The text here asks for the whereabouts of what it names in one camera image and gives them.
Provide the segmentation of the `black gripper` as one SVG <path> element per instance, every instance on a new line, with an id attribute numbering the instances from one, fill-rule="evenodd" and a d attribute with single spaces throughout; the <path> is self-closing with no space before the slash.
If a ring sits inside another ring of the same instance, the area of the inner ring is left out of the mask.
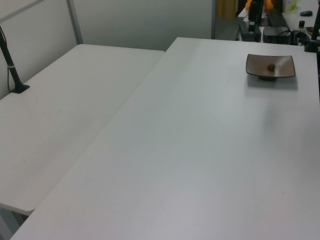
<path id="1" fill-rule="evenodd" d="M 260 1 L 252 0 L 248 11 L 248 20 L 251 24 L 248 25 L 249 32 L 260 32 Z"/>

